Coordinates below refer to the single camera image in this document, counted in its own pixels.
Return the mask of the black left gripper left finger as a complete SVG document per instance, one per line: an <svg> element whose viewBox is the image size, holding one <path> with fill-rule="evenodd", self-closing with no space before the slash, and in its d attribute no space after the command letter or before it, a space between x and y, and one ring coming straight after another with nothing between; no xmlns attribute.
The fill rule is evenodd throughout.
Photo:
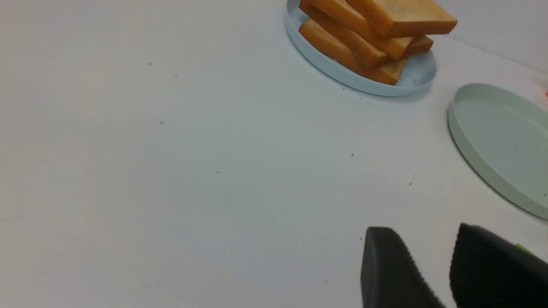
<svg viewBox="0 0 548 308"><path fill-rule="evenodd" d="M368 227L360 273L364 308L444 308L405 242L388 227Z"/></svg>

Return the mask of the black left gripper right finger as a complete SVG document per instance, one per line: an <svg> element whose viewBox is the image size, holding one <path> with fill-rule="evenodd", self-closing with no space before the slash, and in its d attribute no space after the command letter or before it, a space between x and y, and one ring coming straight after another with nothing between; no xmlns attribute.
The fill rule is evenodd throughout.
<svg viewBox="0 0 548 308"><path fill-rule="evenodd" d="M450 289L458 308L545 308L548 265L481 226L462 223Z"/></svg>

